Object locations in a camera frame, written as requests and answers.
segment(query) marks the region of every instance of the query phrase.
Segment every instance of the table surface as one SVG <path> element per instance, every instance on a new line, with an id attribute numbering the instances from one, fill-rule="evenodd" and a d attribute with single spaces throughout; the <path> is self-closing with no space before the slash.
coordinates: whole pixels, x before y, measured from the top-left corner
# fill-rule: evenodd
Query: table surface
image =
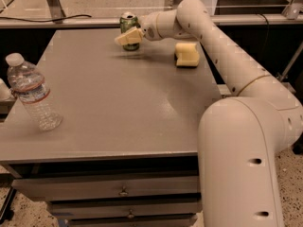
<path id="1" fill-rule="evenodd" d="M 197 68 L 177 68 L 178 41 L 127 52 L 114 43 L 119 33 L 55 33 L 38 67 L 63 122 L 39 131 L 17 100 L 0 124 L 0 164 L 197 154 L 202 114 L 221 97 L 202 48 Z"/>

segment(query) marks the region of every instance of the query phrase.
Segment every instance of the gray table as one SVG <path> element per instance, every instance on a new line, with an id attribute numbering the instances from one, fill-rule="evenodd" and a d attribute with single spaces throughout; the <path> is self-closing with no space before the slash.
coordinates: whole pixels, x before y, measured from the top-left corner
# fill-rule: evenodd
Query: gray table
<path id="1" fill-rule="evenodd" d="M 118 34 L 56 32 L 38 66 L 64 120 L 39 131 L 17 101 L 0 124 L 0 164 L 69 226 L 190 226 L 201 211 L 198 125 L 218 87 L 199 45 L 198 67 L 176 68 L 177 41 L 126 52 Z"/>
<path id="2" fill-rule="evenodd" d="M 40 132 L 17 101 L 0 124 L 0 164 L 196 154 L 201 116 L 220 97 L 202 49 L 196 69 L 176 68 L 176 41 L 126 52 L 118 34 L 56 32 L 38 66 L 64 120 Z"/>

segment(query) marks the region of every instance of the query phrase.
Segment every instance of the metal cabinet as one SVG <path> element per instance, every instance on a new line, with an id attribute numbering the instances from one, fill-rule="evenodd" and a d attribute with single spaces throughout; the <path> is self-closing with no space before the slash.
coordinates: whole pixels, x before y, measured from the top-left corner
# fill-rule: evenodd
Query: metal cabinet
<path id="1" fill-rule="evenodd" d="M 197 156 L 11 167 L 13 187 L 70 226 L 184 227 L 201 211 Z"/>

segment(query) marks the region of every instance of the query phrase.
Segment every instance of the bottle label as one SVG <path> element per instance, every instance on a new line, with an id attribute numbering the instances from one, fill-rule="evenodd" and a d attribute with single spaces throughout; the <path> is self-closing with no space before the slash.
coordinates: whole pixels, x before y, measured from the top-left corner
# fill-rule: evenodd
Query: bottle label
<path id="1" fill-rule="evenodd" d="M 45 83 L 42 83 L 41 85 L 39 85 L 34 89 L 25 92 L 16 92 L 16 93 L 23 103 L 31 104 L 45 99 L 49 95 L 50 90 Z"/>

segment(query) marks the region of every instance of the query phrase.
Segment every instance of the floor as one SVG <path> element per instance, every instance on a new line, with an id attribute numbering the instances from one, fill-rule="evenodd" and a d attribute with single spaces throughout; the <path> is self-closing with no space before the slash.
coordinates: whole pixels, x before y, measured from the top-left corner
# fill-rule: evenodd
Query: floor
<path id="1" fill-rule="evenodd" d="M 9 5 L 1 7 L 1 16 L 21 16 L 27 18 L 49 18 L 50 13 L 45 0 L 15 0 Z M 62 0 L 62 6 L 67 15 L 89 13 L 96 17 L 119 16 L 122 7 L 132 8 L 136 13 L 150 12 L 163 9 L 167 0 Z M 303 226 L 303 156 L 294 155 L 290 148 L 283 150 L 276 156 L 276 169 L 282 199 L 283 214 L 286 227 Z M 0 184 L 0 206 L 9 188 Z M 43 202 L 32 202 L 22 194 L 17 193 L 11 206 L 14 217 L 5 221 L 2 227 L 45 227 L 59 226 L 46 210 Z M 194 227 L 203 227 L 203 214 Z"/>

